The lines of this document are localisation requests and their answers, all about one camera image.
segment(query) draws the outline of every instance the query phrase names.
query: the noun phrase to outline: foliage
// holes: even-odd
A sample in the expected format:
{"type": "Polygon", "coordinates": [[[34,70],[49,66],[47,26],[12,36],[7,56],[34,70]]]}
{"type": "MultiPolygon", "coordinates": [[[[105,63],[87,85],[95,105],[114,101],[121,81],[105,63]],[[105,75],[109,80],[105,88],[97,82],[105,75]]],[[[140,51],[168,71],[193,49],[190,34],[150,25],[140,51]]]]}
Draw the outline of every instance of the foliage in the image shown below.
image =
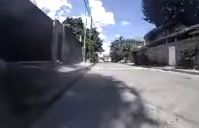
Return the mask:
{"type": "Polygon", "coordinates": [[[81,18],[67,18],[64,24],[69,25],[70,28],[73,29],[74,34],[79,39],[80,36],[84,35],[84,24],[81,18]]]}
{"type": "Polygon", "coordinates": [[[177,20],[184,23],[185,16],[199,19],[199,0],[143,0],[144,20],[160,26],[177,20]]]}
{"type": "Polygon", "coordinates": [[[180,51],[181,58],[179,66],[183,66],[184,68],[193,68],[194,66],[194,60],[196,55],[198,54],[199,49],[197,47],[195,48],[184,48],[180,51]]]}
{"type": "MultiPolygon", "coordinates": [[[[81,18],[67,18],[63,23],[68,24],[74,31],[78,39],[84,37],[84,24],[81,18]]],[[[97,52],[103,52],[103,40],[99,38],[96,28],[86,29],[86,55],[87,59],[96,61],[97,52]]]]}
{"type": "Polygon", "coordinates": [[[118,62],[123,59],[130,59],[131,52],[142,46],[143,41],[134,39],[124,39],[120,37],[114,40],[110,46],[110,57],[113,62],[118,62]]]}

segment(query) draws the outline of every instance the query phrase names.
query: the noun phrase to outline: gray wall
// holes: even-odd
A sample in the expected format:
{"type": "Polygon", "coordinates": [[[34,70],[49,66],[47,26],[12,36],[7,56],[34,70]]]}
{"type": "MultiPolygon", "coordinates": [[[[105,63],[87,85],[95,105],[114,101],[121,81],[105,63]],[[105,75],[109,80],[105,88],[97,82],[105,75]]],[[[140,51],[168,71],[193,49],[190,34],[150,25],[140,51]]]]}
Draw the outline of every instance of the gray wall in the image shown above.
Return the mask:
{"type": "MultiPolygon", "coordinates": [[[[168,47],[175,46],[176,47],[176,62],[179,64],[180,59],[180,51],[184,48],[194,48],[197,46],[199,48],[199,37],[194,39],[186,39],[181,40],[176,43],[162,44],[156,47],[150,47],[146,50],[145,54],[148,57],[150,63],[159,63],[168,65],[168,47]]],[[[199,65],[199,53],[194,61],[195,65],[199,65]]]]}
{"type": "Polygon", "coordinates": [[[62,42],[62,45],[58,44],[58,47],[61,47],[61,50],[58,49],[59,60],[65,64],[82,62],[81,42],[76,38],[71,28],[61,25],[61,29],[62,33],[59,35],[59,43],[62,42]]]}
{"type": "Polygon", "coordinates": [[[29,0],[0,0],[0,58],[49,61],[52,23],[29,0]]]}

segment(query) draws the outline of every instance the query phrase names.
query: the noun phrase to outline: road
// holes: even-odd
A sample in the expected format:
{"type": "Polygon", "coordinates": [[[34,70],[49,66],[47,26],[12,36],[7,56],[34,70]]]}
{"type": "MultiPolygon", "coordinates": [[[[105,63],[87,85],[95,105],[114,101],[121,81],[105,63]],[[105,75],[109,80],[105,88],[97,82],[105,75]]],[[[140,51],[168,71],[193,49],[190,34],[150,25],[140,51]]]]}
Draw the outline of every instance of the road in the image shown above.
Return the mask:
{"type": "Polygon", "coordinates": [[[99,63],[34,128],[199,128],[199,76],[99,63]]]}

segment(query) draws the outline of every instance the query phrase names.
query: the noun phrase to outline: tree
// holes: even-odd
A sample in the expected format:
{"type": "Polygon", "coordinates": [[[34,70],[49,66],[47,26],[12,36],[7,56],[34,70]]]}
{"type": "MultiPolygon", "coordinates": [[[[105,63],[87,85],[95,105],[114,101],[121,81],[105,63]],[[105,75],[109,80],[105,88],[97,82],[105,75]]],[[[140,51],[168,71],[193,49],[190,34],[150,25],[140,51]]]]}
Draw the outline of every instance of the tree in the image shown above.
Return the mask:
{"type": "Polygon", "coordinates": [[[157,27],[172,20],[199,22],[199,0],[143,0],[142,11],[144,20],[157,27]]]}
{"type": "Polygon", "coordinates": [[[63,24],[69,25],[72,28],[74,34],[79,39],[80,36],[84,35],[84,24],[81,18],[67,18],[63,24]]]}
{"type": "MultiPolygon", "coordinates": [[[[84,24],[81,18],[67,18],[64,24],[69,25],[73,29],[73,32],[80,38],[84,36],[84,24]]],[[[95,62],[98,60],[98,52],[103,52],[103,40],[99,38],[99,33],[96,28],[86,29],[86,55],[87,59],[95,62]]]]}
{"type": "Polygon", "coordinates": [[[143,41],[134,39],[124,39],[120,37],[114,40],[110,45],[110,57],[113,62],[118,62],[123,59],[129,60],[131,52],[143,45],[143,41]]]}

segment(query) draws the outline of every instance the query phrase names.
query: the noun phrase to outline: blue sky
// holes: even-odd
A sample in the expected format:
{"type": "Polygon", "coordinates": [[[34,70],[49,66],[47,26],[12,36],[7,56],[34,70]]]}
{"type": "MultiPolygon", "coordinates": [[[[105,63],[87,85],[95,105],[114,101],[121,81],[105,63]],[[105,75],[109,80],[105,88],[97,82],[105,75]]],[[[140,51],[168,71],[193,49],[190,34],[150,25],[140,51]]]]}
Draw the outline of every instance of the blue sky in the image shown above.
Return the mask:
{"type": "MultiPolygon", "coordinates": [[[[83,0],[31,0],[52,19],[63,21],[66,17],[82,17],[85,9],[83,0]]],[[[89,0],[95,27],[104,40],[104,49],[109,52],[110,42],[124,38],[142,39],[154,28],[143,20],[141,0],[89,0]]]]}

